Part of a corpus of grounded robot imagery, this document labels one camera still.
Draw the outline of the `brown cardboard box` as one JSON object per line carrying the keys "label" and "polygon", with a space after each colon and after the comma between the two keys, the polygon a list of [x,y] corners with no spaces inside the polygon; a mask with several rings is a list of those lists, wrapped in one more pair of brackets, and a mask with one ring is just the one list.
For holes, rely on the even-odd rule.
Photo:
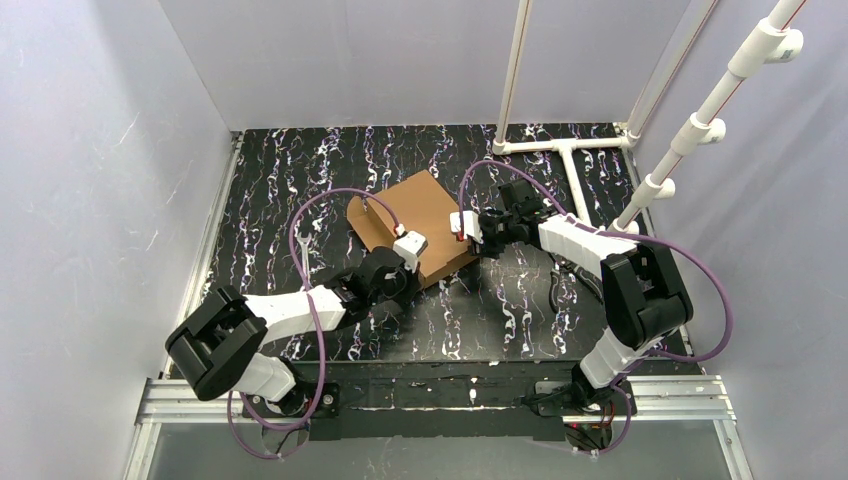
{"label": "brown cardboard box", "polygon": [[[428,171],[419,171],[376,196],[391,207],[406,229],[426,238],[428,246],[419,268],[424,289],[475,260],[468,244],[458,242],[451,231],[450,215],[459,211],[456,200]],[[390,247],[395,240],[391,213],[371,198],[353,197],[346,207],[346,219],[369,251]]]}

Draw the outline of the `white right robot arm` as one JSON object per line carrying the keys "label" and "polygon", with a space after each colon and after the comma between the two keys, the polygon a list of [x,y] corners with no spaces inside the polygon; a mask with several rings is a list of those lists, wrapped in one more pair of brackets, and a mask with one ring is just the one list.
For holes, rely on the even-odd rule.
{"label": "white right robot arm", "polygon": [[463,214],[461,234],[474,256],[496,258],[513,243],[562,257],[600,282],[607,325],[572,373],[586,393],[609,387],[662,338],[693,317],[693,306],[669,248],[605,237],[547,205],[526,180],[500,186],[502,209]]}

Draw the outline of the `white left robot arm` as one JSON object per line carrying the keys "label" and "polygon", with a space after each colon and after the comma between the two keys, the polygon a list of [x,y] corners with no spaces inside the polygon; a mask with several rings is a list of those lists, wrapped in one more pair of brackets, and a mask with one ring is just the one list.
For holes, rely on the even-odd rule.
{"label": "white left robot arm", "polygon": [[409,300],[420,287],[418,267],[415,254],[377,247],[309,291],[245,296],[220,287],[168,336],[165,350],[201,401],[236,390],[279,402],[298,379],[282,360],[261,354],[264,345],[348,328],[375,305]]}

